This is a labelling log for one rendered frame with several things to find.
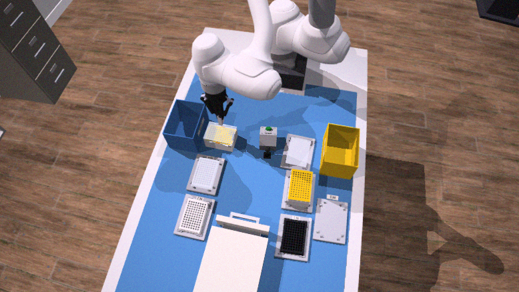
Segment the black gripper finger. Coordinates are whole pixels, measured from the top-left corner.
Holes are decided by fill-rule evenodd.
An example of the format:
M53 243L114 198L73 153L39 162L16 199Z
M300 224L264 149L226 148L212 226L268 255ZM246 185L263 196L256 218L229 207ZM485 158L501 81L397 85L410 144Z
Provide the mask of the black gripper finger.
M220 125L223 126L223 122L224 122L224 116L227 115L227 112L229 110L229 107L231 107L233 105L233 101L234 99L233 98L227 98L227 106L225 108L225 111L223 110L223 104L221 104L221 101L220 99L217 100L217 106L218 106L218 110L219 110L219 122L220 122Z
M217 103L215 103L215 101L207 99L205 97L205 93L201 94L200 99L205 103L205 105L209 109L210 113L216 115L217 120L218 120L218 124L220 125L220 122L219 122L219 112L218 112Z

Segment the blue open-top bin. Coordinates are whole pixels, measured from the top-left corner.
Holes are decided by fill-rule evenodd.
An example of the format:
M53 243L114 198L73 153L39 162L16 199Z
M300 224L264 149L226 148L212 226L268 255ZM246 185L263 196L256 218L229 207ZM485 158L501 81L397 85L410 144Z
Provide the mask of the blue open-top bin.
M198 153L208 121L205 103L176 99L162 134L169 148Z

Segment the yellow open-top bin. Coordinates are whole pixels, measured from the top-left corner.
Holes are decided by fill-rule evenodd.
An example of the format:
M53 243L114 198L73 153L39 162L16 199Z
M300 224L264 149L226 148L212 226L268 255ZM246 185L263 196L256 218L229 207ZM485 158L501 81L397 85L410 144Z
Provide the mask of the yellow open-top bin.
M328 123L319 174L351 179L358 168L359 148L359 128Z

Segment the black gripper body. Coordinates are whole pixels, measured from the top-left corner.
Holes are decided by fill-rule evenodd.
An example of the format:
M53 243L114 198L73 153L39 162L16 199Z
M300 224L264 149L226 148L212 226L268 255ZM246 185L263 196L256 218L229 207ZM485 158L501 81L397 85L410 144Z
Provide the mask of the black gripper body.
M224 89L221 93L217 94L217 95L210 95L208 93L205 92L205 97L209 100L214 100L215 103L217 103L217 100L220 99L221 101L221 104L223 104L225 101L227 101L227 98L226 98L227 94L226 94L226 89ZM228 97L228 96L227 96Z

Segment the blue bench mat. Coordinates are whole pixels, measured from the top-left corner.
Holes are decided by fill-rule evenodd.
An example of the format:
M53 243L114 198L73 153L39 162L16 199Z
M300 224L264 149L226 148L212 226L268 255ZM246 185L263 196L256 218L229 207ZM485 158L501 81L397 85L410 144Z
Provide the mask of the blue bench mat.
M356 127L357 92L306 84L303 95L278 92L270 100L234 98L224 116L237 127L233 152L206 147L198 153L167 147L161 159L115 292L193 292L211 226L231 212L260 218L270 226L257 292L344 292L352 181L320 175L328 123ZM260 127L277 127L276 150L264 159ZM316 139L310 171L316 174L312 213L281 209L286 170L280 168L289 134ZM215 196L187 191L197 154L225 159ZM205 240L173 234L185 194L215 199ZM348 203L345 244L313 240L317 199ZM274 257L280 214L312 218L308 261Z

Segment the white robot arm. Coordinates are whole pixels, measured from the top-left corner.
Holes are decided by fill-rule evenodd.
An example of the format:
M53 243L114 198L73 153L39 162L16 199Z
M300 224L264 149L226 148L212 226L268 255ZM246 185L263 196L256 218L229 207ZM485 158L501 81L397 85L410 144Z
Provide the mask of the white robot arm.
M275 0L270 6L268 0L247 1L255 29L247 49L235 55L213 33L193 42L193 66L206 93L215 95L227 87L250 99L270 100L282 87L273 64L294 69L298 53L329 65L346 57L351 43L335 15L336 0L308 0L306 16L290 0Z

